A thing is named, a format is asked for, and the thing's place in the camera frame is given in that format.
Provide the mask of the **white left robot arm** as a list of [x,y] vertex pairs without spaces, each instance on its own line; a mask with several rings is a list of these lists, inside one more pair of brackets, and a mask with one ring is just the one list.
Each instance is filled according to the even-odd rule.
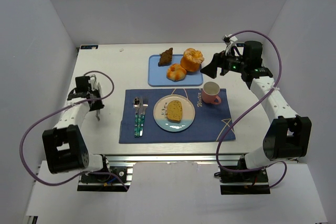
[[76,87],[70,91],[66,105],[82,101],[64,110],[58,123],[42,134],[44,150],[49,171],[52,174],[73,170],[84,172],[106,172],[109,165],[103,154],[89,153],[80,128],[85,116],[95,111],[100,119],[100,110],[104,108],[101,100],[101,86],[95,75],[75,78]]

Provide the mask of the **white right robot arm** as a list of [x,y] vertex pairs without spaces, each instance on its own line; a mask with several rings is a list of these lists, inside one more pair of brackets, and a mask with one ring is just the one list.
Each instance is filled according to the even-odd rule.
[[201,73],[216,78],[232,71],[240,73],[249,90],[258,98],[270,122],[262,146],[240,157],[237,167],[221,170],[230,173],[256,172],[286,159],[303,157],[308,150],[312,122],[307,116],[299,116],[284,99],[271,71],[263,66],[262,43],[246,41],[239,54],[236,43],[224,39],[226,49],[213,55],[211,62]]

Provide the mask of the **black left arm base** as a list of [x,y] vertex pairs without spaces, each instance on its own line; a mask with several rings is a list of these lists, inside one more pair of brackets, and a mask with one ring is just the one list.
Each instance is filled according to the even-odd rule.
[[101,174],[90,173],[79,177],[77,191],[86,192],[126,192],[132,182],[133,165],[135,163],[110,161],[109,171],[99,171]]

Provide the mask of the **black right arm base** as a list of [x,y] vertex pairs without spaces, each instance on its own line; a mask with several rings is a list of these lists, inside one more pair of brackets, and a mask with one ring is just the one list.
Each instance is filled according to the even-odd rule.
[[270,194],[268,175],[265,170],[232,173],[222,168],[214,173],[219,178],[222,195]]

